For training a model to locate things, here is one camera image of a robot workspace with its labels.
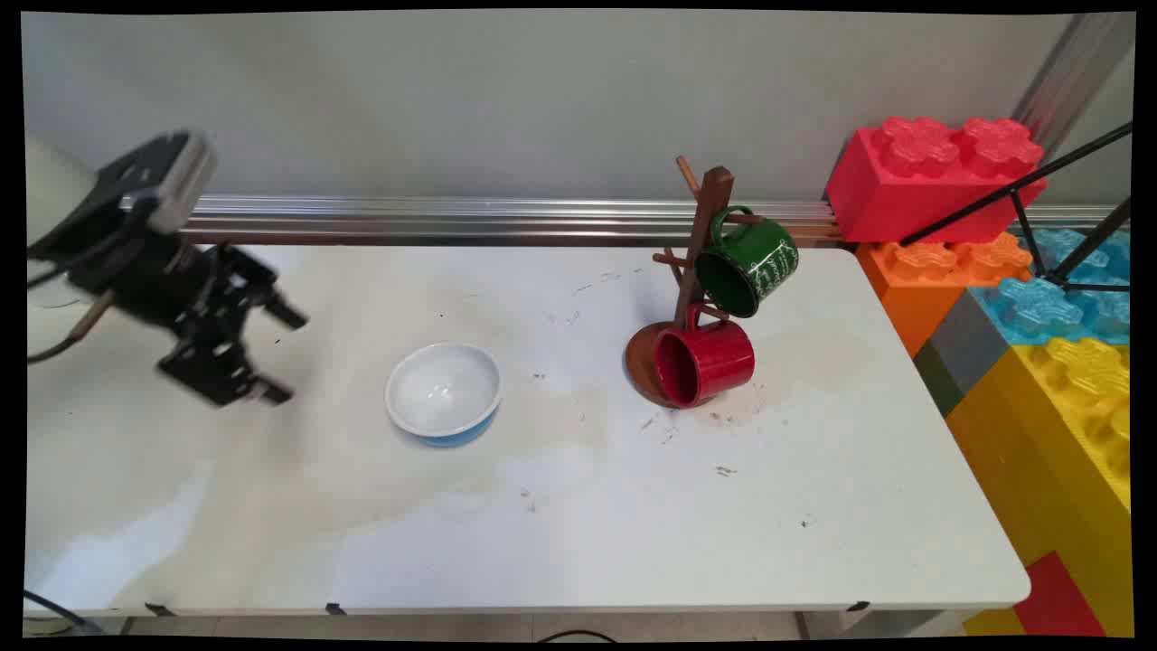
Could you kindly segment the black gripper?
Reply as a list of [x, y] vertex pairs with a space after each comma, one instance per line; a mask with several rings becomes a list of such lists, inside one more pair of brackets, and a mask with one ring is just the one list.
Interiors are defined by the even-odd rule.
[[[277, 288], [277, 271], [230, 242], [198, 247], [180, 234], [140, 231], [103, 254], [79, 262], [65, 278], [93, 297], [112, 294], [113, 308], [170, 331], [176, 345], [159, 370], [222, 408], [257, 399], [280, 405], [293, 389], [260, 373], [243, 339], [250, 308], [261, 308], [288, 330], [309, 321]], [[218, 299], [236, 312], [218, 315]]]

